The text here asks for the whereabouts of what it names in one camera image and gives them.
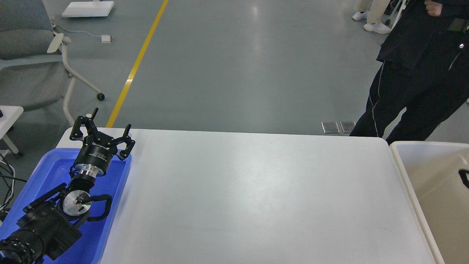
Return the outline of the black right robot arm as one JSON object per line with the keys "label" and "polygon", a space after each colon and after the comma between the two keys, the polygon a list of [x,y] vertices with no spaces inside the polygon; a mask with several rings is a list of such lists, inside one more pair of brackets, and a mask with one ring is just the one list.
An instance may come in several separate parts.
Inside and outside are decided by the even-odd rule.
{"label": "black right robot arm", "polygon": [[459,169],[458,174],[464,186],[469,189],[469,178],[468,178],[469,171],[467,169]]}

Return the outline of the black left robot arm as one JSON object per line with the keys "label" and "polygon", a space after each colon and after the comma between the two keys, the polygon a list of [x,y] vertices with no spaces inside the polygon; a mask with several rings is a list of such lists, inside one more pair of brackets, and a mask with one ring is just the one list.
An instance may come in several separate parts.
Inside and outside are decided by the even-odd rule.
{"label": "black left robot arm", "polygon": [[96,263],[130,170],[131,125],[113,137],[79,116],[69,138],[80,149],[42,157],[1,225],[2,264]]}

